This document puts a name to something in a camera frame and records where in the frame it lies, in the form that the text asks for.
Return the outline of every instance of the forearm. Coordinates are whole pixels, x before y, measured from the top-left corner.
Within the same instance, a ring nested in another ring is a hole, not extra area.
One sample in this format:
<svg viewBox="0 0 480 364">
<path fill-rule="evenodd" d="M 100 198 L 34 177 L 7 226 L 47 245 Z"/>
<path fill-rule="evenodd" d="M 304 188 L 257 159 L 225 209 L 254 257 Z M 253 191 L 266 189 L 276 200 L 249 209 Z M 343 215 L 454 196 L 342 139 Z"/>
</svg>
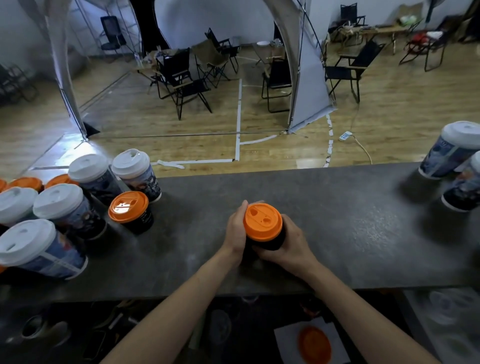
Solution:
<svg viewBox="0 0 480 364">
<path fill-rule="evenodd" d="M 218 251 L 150 312 L 102 364 L 172 363 L 231 267 L 228 252 Z"/>
<path fill-rule="evenodd" d="M 369 364 L 438 363 L 321 264 L 315 266 L 305 280 L 333 312 Z"/>
</svg>

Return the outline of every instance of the hand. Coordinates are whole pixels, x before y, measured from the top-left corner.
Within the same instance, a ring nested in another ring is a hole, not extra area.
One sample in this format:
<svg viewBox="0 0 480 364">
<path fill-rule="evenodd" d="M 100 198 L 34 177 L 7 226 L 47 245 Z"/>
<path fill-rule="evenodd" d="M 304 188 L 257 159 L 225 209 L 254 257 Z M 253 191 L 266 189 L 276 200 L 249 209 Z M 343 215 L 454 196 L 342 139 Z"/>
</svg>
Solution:
<svg viewBox="0 0 480 364">
<path fill-rule="evenodd" d="M 307 280 L 308 274 L 320 265 L 308 247 L 303 231 L 287 216 L 283 215 L 286 229 L 285 241 L 278 250 L 265 250 L 258 246 L 252 248 L 261 259 L 277 263 L 291 274 Z"/>
<path fill-rule="evenodd" d="M 243 217 L 245 216 L 247 207 L 248 202 L 244 200 L 241 206 L 237 208 L 237 211 L 228 219 L 225 240 L 219 250 L 219 252 L 223 252 L 225 257 L 231 261 L 232 267 L 238 267 L 243 256 L 243 250 L 245 249 L 247 234 L 243 226 Z"/>
</svg>

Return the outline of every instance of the orange lid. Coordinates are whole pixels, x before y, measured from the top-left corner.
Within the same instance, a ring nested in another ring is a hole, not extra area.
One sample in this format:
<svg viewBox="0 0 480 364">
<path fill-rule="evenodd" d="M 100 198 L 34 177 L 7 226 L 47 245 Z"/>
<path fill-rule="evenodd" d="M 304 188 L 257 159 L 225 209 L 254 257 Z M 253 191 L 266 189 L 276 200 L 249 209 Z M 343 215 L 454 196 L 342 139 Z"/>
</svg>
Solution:
<svg viewBox="0 0 480 364">
<path fill-rule="evenodd" d="M 319 328 L 308 326 L 300 331 L 298 346 L 307 364 L 327 364 L 332 359 L 330 341 Z"/>
<path fill-rule="evenodd" d="M 45 185 L 45 188 L 49 188 L 51 186 L 55 186 L 56 184 L 60 183 L 70 183 L 70 184 L 76 184 L 77 186 L 79 185 L 78 182 L 75 182 L 74 180 L 70 179 L 67 173 L 61 174 L 60 176 L 53 177 L 50 181 L 47 182 Z"/>
<path fill-rule="evenodd" d="M 243 225 L 250 239 L 268 242 L 282 231 L 282 216 L 269 204 L 253 204 L 247 207 Z"/>
<path fill-rule="evenodd" d="M 42 189 L 42 186 L 43 186 L 42 181 L 37 177 L 21 177 L 10 182 L 7 185 L 6 189 L 9 189 L 11 187 L 30 187 L 30 188 L 33 188 L 34 190 L 37 190 L 37 192 L 40 192 Z"/>
<path fill-rule="evenodd" d="M 108 216 L 120 224 L 139 218 L 148 207 L 148 197 L 139 191 L 124 192 L 115 197 L 108 208 Z"/>
</svg>

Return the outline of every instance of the white lid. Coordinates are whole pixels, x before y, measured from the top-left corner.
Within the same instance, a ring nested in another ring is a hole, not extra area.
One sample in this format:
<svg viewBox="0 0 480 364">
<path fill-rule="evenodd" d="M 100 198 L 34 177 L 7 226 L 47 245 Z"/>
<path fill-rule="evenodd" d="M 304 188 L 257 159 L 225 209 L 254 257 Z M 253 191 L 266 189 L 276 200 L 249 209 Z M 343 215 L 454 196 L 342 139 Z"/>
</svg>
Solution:
<svg viewBox="0 0 480 364">
<path fill-rule="evenodd" d="M 99 154 L 78 157 L 68 167 L 68 176 L 79 183 L 96 180 L 108 169 L 108 160 Z"/>
<path fill-rule="evenodd" d="M 471 121 L 456 121 L 442 129 L 442 138 L 456 146 L 480 149 L 480 124 Z"/>
<path fill-rule="evenodd" d="M 477 152 L 470 157 L 470 163 L 474 170 L 476 170 L 477 172 L 480 172 L 480 152 Z"/>
<path fill-rule="evenodd" d="M 0 224 L 11 224 L 32 211 L 38 192 L 33 188 L 12 187 L 0 194 Z"/>
<path fill-rule="evenodd" d="M 55 235 L 51 221 L 19 222 L 0 236 L 0 265 L 12 267 L 29 262 L 50 246 Z"/>
<path fill-rule="evenodd" d="M 127 180 L 145 172 L 150 166 L 150 157 L 138 149 L 129 149 L 118 154 L 112 162 L 112 172 Z"/>
<path fill-rule="evenodd" d="M 33 213 L 38 218 L 56 219 L 70 214 L 84 198 L 76 184 L 60 183 L 41 192 L 33 204 Z"/>
</svg>

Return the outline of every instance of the person's right arm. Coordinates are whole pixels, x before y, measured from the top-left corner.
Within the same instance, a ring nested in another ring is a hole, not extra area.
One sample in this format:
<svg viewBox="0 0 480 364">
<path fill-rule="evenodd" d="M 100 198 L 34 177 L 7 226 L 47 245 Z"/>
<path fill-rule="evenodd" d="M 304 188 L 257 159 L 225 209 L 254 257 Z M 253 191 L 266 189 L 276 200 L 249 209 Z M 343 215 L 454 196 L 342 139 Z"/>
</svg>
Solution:
<svg viewBox="0 0 480 364">
<path fill-rule="evenodd" d="M 277 263 L 306 281 L 333 312 L 369 364 L 439 364 L 428 351 L 380 314 L 318 262 L 302 230 L 282 215 L 287 237 L 276 251 L 254 247 L 261 259 Z"/>
</svg>

